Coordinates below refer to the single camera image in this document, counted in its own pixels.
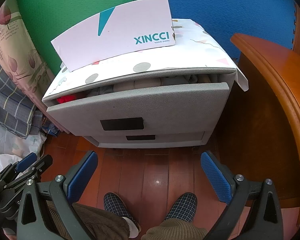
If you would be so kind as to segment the red underwear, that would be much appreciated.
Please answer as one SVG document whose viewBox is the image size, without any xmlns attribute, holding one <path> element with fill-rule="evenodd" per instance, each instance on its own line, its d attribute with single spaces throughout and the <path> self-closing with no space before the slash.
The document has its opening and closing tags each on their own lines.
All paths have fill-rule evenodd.
<svg viewBox="0 0 300 240">
<path fill-rule="evenodd" d="M 62 104 L 62 103 L 77 100 L 77 98 L 78 98 L 77 94 L 70 94 L 70 95 L 65 95 L 57 98 L 57 102 L 59 104 Z"/>
</svg>

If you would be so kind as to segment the wooden top drawer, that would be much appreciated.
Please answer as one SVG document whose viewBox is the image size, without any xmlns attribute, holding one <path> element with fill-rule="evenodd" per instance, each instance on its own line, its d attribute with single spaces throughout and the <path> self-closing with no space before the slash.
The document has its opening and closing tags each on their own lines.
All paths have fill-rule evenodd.
<svg viewBox="0 0 300 240">
<path fill-rule="evenodd" d="M 151 135 L 213 131 L 230 89 L 226 82 L 140 88 L 48 108 L 74 135 Z"/>
</svg>

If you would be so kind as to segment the grey lower drawer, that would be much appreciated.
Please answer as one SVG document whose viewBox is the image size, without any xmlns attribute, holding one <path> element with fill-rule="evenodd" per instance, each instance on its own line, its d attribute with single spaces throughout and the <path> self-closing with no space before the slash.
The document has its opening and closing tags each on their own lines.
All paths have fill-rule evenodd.
<svg viewBox="0 0 300 240">
<path fill-rule="evenodd" d="M 168 143 L 178 141 L 201 140 L 205 132 L 180 134 L 151 134 L 151 135 L 104 135 L 85 136 L 85 139 L 97 141 L 99 144 L 127 144 L 127 143 Z"/>
</svg>

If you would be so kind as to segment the left plaid slipper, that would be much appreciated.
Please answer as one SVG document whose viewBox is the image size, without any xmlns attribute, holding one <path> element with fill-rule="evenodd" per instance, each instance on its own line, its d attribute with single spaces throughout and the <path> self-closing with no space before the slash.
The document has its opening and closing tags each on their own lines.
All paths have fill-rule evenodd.
<svg viewBox="0 0 300 240">
<path fill-rule="evenodd" d="M 141 232 L 141 226 L 128 211 L 124 201 L 121 200 L 119 195 L 113 192 L 106 193 L 104 195 L 104 209 L 105 211 L 122 217 L 127 222 L 130 230 L 129 238 L 136 238 L 139 235 Z"/>
</svg>

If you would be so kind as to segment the plaid slipper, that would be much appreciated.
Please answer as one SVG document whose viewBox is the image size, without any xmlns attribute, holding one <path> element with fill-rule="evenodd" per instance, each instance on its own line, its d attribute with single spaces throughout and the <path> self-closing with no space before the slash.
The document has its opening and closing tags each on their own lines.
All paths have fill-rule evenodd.
<svg viewBox="0 0 300 240">
<path fill-rule="evenodd" d="M 184 193 L 172 205 L 164 220 L 175 218 L 191 223 L 194 220 L 197 205 L 198 201 L 194 193 Z"/>
<path fill-rule="evenodd" d="M 104 209 L 105 211 L 122 217 L 127 222 L 130 230 L 129 238 L 136 238 L 139 235 L 141 232 L 141 226 L 128 211 L 124 201 L 121 200 L 119 195 L 113 192 L 106 193 L 104 195 Z"/>
</svg>

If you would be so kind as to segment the right plaid slipper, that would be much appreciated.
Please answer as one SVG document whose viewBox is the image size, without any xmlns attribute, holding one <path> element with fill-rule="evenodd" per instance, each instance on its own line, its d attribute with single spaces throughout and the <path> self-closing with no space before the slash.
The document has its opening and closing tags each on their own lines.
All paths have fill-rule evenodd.
<svg viewBox="0 0 300 240">
<path fill-rule="evenodd" d="M 191 223 L 194 220 L 197 205 L 198 201 L 194 193 L 184 193 L 172 205 L 164 220 L 175 218 Z"/>
</svg>

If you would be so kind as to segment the blue packet on floor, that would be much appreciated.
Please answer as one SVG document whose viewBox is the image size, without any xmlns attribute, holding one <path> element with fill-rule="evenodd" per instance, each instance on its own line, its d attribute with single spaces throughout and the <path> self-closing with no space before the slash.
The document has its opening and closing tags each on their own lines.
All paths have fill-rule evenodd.
<svg viewBox="0 0 300 240">
<path fill-rule="evenodd" d="M 60 133 L 60 130 L 49 120 L 46 119 L 46 121 L 42 124 L 41 130 L 45 132 L 48 135 L 57 137 Z"/>
</svg>

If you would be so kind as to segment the grey plaid blanket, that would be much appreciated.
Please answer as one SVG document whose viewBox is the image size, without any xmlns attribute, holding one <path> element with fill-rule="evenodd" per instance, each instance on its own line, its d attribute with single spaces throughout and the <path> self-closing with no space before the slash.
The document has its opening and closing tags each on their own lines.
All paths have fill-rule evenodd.
<svg viewBox="0 0 300 240">
<path fill-rule="evenodd" d="M 21 138 L 36 135 L 43 113 L 12 81 L 0 65 L 0 125 Z"/>
</svg>

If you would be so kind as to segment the pink floral curtain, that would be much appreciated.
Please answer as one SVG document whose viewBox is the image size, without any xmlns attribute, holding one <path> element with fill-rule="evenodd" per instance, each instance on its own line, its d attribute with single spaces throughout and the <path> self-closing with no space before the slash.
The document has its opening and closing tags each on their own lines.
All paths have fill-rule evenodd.
<svg viewBox="0 0 300 240">
<path fill-rule="evenodd" d="M 47 113 L 47 106 L 42 102 L 55 75 L 36 50 L 17 0 L 5 0 L 0 7 L 0 65 L 48 120 L 60 131 L 67 132 Z"/>
</svg>

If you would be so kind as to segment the white patterned cover cloth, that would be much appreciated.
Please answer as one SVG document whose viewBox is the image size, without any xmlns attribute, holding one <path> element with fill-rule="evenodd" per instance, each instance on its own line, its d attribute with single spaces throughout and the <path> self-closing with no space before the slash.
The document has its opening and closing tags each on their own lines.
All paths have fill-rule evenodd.
<svg viewBox="0 0 300 240">
<path fill-rule="evenodd" d="M 201 25 L 190 19 L 179 18 L 173 21 L 173 26 L 176 42 L 173 46 L 119 55 L 73 72 L 63 66 L 43 96 L 43 102 L 48 105 L 62 93 L 74 93 L 85 86 L 117 77 L 134 77 L 138 73 L 166 69 L 232 70 L 239 87 L 243 91 L 249 89 L 248 80 L 242 71 Z"/>
</svg>

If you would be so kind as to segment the pink XINCCI shoe box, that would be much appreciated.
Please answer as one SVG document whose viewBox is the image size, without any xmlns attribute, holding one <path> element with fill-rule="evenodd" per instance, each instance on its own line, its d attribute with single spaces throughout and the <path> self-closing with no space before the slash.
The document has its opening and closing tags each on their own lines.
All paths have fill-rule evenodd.
<svg viewBox="0 0 300 240">
<path fill-rule="evenodd" d="M 106 9 L 51 41 L 69 71 L 134 51 L 175 45 L 168 0 L 137 0 Z"/>
</svg>

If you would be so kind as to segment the brown corduroy left leg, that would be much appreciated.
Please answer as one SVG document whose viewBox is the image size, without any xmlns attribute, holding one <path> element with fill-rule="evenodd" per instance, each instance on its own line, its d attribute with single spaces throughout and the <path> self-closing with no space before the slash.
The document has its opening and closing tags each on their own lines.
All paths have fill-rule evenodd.
<svg viewBox="0 0 300 240">
<path fill-rule="evenodd" d="M 83 224 L 97 239 L 129 239 L 130 229 L 122 217 L 95 207 L 72 205 Z"/>
</svg>

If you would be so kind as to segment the brown corduroy leg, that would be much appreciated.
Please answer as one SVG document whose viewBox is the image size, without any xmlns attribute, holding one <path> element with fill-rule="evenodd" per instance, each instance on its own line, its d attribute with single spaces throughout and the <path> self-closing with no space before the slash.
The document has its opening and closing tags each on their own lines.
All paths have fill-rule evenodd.
<svg viewBox="0 0 300 240">
<path fill-rule="evenodd" d="M 122 217 L 95 207 L 72 205 L 83 224 L 97 239 L 129 239 L 130 229 Z"/>
<path fill-rule="evenodd" d="M 207 233 L 208 232 L 205 228 L 198 228 L 193 223 L 185 222 L 181 219 L 171 218 L 165 220 L 159 226 L 148 229 L 141 239 L 201 240 L 204 239 Z"/>
</svg>

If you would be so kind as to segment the orange wooden bed frame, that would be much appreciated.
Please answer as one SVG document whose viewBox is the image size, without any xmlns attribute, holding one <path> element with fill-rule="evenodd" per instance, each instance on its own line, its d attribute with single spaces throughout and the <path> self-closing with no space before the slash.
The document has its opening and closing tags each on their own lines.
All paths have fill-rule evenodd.
<svg viewBox="0 0 300 240">
<path fill-rule="evenodd" d="M 245 34 L 234 34 L 231 42 L 273 92 L 275 105 L 292 132 L 300 168 L 300 55 L 274 42 Z M 300 209 L 296 224 L 300 226 Z"/>
</svg>

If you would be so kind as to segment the brown corduroy right leg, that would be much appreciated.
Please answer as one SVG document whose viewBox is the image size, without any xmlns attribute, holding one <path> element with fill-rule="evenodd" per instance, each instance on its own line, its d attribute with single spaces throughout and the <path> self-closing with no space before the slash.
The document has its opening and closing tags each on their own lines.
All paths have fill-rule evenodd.
<svg viewBox="0 0 300 240">
<path fill-rule="evenodd" d="M 208 232 L 205 228 L 198 228 L 193 223 L 185 222 L 181 219 L 171 218 L 165 220 L 159 226 L 148 229 L 141 239 L 201 240 L 204 239 L 207 233 Z"/>
</svg>

